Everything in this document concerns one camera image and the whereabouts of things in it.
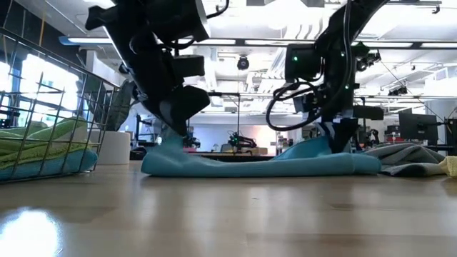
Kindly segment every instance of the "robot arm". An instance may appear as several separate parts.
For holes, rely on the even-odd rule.
[[[277,131],[297,129],[319,117],[330,121],[335,115],[355,107],[354,67],[369,49],[358,46],[351,52],[351,44],[387,1],[350,1],[332,15],[328,28],[314,45],[288,46],[286,80],[293,85],[273,95],[267,110],[267,122],[271,128]],[[91,7],[86,28],[105,28],[123,60],[122,71],[130,74],[136,82],[138,100],[152,114],[185,136],[186,120],[210,102],[204,90],[183,86],[184,77],[204,75],[204,59],[202,56],[173,56],[171,52],[184,49],[194,41],[208,39],[206,20],[214,16],[205,15],[201,0],[117,0],[110,9]],[[192,40],[178,44],[177,41],[185,37]],[[296,90],[300,84],[311,85],[319,73],[323,76],[323,84],[310,87],[306,91],[309,94],[302,96],[303,107],[309,112],[308,120],[294,128],[273,126],[269,122],[269,113],[274,102],[284,100],[281,95]],[[379,111],[374,110],[358,112],[367,118],[380,116]]]

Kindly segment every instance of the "computer monitor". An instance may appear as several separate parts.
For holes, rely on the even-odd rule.
[[[398,119],[401,138],[438,141],[438,124],[435,115],[398,114]]]

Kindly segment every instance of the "camera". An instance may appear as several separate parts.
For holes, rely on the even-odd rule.
[[[249,68],[249,60],[247,56],[240,56],[240,59],[238,60],[238,64],[236,65],[238,67],[238,70],[240,71],[245,71]]]

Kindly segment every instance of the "blue towel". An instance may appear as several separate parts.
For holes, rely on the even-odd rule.
[[[87,171],[89,168],[95,165],[98,156],[93,151],[86,150],[81,168],[79,169],[81,160],[83,158],[83,153],[84,150],[80,150],[70,153],[68,155],[67,160],[65,162],[64,174]],[[51,176],[59,174],[61,172],[62,165],[64,164],[64,159],[65,156],[51,160],[46,160],[44,162],[44,167],[43,171],[41,172],[41,176]],[[24,179],[37,176],[41,168],[41,163],[42,161],[35,161],[31,163],[24,163],[18,165],[16,173],[14,174],[14,179]],[[13,167],[0,169],[0,181],[10,179],[12,172]]]
[[[168,138],[145,156],[141,172],[168,177],[272,177],[377,174],[381,162],[367,155],[331,154],[327,138],[292,146],[270,161],[224,163],[182,152],[182,139]]]

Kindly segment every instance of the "cable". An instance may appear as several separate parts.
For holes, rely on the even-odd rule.
[[[134,54],[138,55],[141,53],[139,46],[156,46],[153,44],[155,42],[154,35],[152,34],[151,27],[149,25],[141,27],[141,29],[131,37],[129,41],[129,48]]]
[[[11,11],[11,7],[13,6],[13,2],[14,2],[14,0],[11,0],[9,2],[8,11],[6,11],[5,20],[3,21],[3,24],[1,25],[2,28],[4,28],[6,26],[6,21],[8,20],[9,12]]]
[[[350,39],[350,36],[351,36],[351,31],[350,31],[351,7],[352,7],[352,0],[349,0],[346,4],[346,8],[344,9],[344,21],[343,21],[343,45],[344,45],[344,54],[346,57],[346,70],[345,70],[343,79],[341,81],[341,85],[338,88],[338,91],[331,98],[331,100],[329,101],[329,104],[323,106],[321,108],[321,110],[317,114],[312,115],[311,118],[308,115],[308,118],[299,124],[296,124],[293,126],[278,127],[278,126],[274,126],[271,123],[270,114],[271,114],[273,105],[279,100],[278,95],[280,96],[280,95],[284,94],[284,92],[287,91],[288,87],[282,89],[281,91],[279,91],[276,94],[276,96],[273,96],[273,99],[270,101],[270,103],[268,104],[268,108],[266,109],[266,123],[268,124],[268,127],[270,127],[270,129],[273,129],[275,131],[291,131],[294,129],[299,129],[301,127],[304,127],[304,126],[310,124],[311,122],[315,121],[316,119],[319,119],[323,114],[327,114],[328,111],[330,111],[334,107],[334,103],[336,102],[336,99],[339,98],[339,96],[341,95],[343,90],[346,88],[346,84],[348,83],[350,75],[352,74],[352,71],[353,71],[353,57],[352,57],[351,39]]]
[[[173,48],[173,49],[184,50],[184,49],[187,49],[188,47],[190,47],[193,43],[195,43],[195,39],[192,39],[192,40],[190,40],[189,42],[187,42],[185,44],[178,44],[178,43],[175,43],[175,42],[167,42],[167,43],[164,43],[164,45],[168,46],[170,48]]]
[[[324,70],[323,70],[323,59],[321,59],[321,69],[319,70],[319,76],[317,78],[312,78],[312,79],[307,79],[307,78],[301,78],[307,82],[316,82],[318,81],[319,79],[322,78],[323,76],[323,73],[324,73]]]
[[[221,14],[223,14],[225,11],[227,11],[227,9],[229,8],[229,4],[230,4],[230,0],[226,0],[226,5],[224,7],[222,7],[221,10],[218,10],[217,12],[215,12],[214,14],[209,14],[208,16],[206,16],[207,19],[212,19],[212,18],[215,18]]]
[[[398,77],[387,67],[387,65],[384,64],[384,62],[382,62],[380,60],[381,64],[387,69],[387,71],[395,78],[395,80],[397,80],[397,82],[400,83],[400,85],[404,86],[406,88],[406,90],[413,95],[413,92],[411,92],[411,90],[408,89],[408,87],[406,87],[405,84],[403,84],[400,79],[398,79]],[[434,112],[430,107],[428,107],[426,105],[426,103],[422,102],[419,98],[417,98],[417,101],[419,103],[421,103],[423,105],[423,107],[425,107],[426,109],[428,109],[433,115],[435,115],[436,117],[438,117],[438,119],[440,119],[440,121],[442,121],[444,124],[446,123],[438,114],[436,114],[436,112]],[[454,111],[456,111],[455,109],[452,110],[451,114],[449,114],[449,117],[448,119],[451,117],[451,115],[454,113]],[[451,136],[453,137],[453,134],[452,134],[452,130],[451,128],[449,127],[448,124],[446,124],[446,128],[448,129],[449,133],[451,133]]]
[[[295,87],[297,87],[297,89],[298,89],[298,87],[300,85],[308,85],[308,88],[301,89],[299,91],[293,92],[292,94],[290,94],[288,96],[281,98],[281,95],[283,95],[285,93],[285,91],[293,90],[292,88],[295,88]],[[285,100],[292,99],[293,97],[299,96],[301,94],[308,93],[309,91],[314,91],[315,93],[317,93],[316,87],[309,82],[296,82],[296,83],[293,83],[293,84],[287,86],[286,88],[287,89],[283,93],[281,93],[281,91],[283,91],[284,88],[279,88],[279,89],[276,89],[275,91],[273,91],[273,97],[276,97],[277,101],[285,101]]]
[[[384,64],[384,62],[380,61],[381,64],[387,69],[387,71],[395,78],[395,80],[397,80],[397,82],[399,82],[402,86],[406,87],[405,84],[403,84],[400,79],[398,79],[398,77]],[[406,87],[406,90],[408,90],[408,92],[410,94],[413,95],[413,92],[411,92],[411,90],[408,89],[408,87]],[[432,114],[434,114],[435,116],[438,117],[438,119],[440,119],[440,121],[444,122],[444,120],[438,115],[436,114],[430,107],[428,107],[424,102],[422,102],[419,98],[417,98],[417,101],[419,103],[421,103],[425,108],[427,108]]]

